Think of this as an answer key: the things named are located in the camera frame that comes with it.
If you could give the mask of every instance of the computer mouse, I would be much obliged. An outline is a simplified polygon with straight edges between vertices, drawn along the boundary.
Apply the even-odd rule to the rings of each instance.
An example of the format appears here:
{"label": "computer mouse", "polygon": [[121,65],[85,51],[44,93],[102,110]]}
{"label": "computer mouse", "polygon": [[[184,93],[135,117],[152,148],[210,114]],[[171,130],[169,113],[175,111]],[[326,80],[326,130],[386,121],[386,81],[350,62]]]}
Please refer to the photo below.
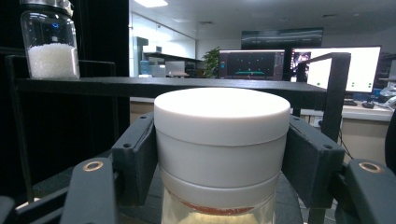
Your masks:
{"label": "computer mouse", "polygon": [[364,108],[368,108],[368,109],[373,109],[374,108],[374,104],[373,103],[363,103],[361,104],[361,106],[363,106]]}

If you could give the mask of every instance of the computer monitor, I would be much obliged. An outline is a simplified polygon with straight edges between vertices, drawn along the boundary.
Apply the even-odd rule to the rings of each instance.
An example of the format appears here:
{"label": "computer monitor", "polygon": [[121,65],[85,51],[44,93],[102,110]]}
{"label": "computer monitor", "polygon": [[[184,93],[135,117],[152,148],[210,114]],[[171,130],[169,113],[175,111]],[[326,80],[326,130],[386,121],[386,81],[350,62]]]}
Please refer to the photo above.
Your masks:
{"label": "computer monitor", "polygon": [[282,80],[284,51],[220,50],[219,78]]}
{"label": "computer monitor", "polygon": [[[332,52],[348,52],[351,54],[351,59],[346,91],[372,92],[380,51],[381,47],[379,46],[361,48],[293,49],[290,69],[295,75],[297,64],[300,61],[316,58]],[[305,72],[308,84],[326,89],[331,64],[331,59],[309,64]]]}

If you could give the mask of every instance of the ceiling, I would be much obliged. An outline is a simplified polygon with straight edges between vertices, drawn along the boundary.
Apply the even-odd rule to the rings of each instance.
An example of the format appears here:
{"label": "ceiling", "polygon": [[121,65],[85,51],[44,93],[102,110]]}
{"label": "ceiling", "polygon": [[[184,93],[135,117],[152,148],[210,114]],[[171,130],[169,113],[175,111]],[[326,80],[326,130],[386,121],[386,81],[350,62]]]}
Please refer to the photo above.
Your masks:
{"label": "ceiling", "polygon": [[246,30],[323,27],[325,35],[371,35],[396,27],[396,0],[166,0],[130,11],[197,40]]}

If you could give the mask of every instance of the cable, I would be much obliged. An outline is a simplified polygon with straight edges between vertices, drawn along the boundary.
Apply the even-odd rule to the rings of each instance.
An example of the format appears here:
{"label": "cable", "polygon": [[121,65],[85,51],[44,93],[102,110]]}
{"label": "cable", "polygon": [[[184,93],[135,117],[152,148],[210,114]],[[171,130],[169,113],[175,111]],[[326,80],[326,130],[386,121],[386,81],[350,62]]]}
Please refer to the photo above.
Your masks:
{"label": "cable", "polygon": [[353,160],[352,155],[350,154],[349,150],[347,149],[346,144],[344,143],[344,140],[343,140],[343,133],[341,132],[341,129],[340,129],[340,133],[338,134],[338,136],[340,137],[340,147],[344,147],[344,149],[346,150],[346,154],[348,155],[348,157],[350,157],[350,159]]}

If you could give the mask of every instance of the white granules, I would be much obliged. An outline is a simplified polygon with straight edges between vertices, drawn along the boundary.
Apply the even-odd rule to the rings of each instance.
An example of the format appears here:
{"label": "white granules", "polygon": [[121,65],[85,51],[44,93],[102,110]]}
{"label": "white granules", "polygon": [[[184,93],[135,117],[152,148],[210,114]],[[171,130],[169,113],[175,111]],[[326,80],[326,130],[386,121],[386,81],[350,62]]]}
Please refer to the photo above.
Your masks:
{"label": "white granules", "polygon": [[77,49],[66,44],[49,44],[28,50],[32,78],[79,78]]}

